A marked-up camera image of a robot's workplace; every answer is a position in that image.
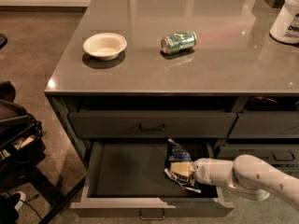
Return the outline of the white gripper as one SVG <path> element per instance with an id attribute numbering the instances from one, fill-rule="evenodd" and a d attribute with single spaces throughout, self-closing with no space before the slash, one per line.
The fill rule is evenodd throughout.
<path id="1" fill-rule="evenodd" d="M 170 170 L 207 185 L 227 185 L 233 183 L 233 162 L 215 159 L 198 159 L 192 162 L 172 162 Z"/>

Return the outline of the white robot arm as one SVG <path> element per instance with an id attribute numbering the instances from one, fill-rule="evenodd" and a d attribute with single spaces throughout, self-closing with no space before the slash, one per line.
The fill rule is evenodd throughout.
<path id="1" fill-rule="evenodd" d="M 194 190 L 195 183 L 206 184 L 257 202 L 273 194 L 299 210 L 299 179 L 251 155 L 240 155 L 233 161 L 172 161 L 167 172 L 189 190 Z"/>

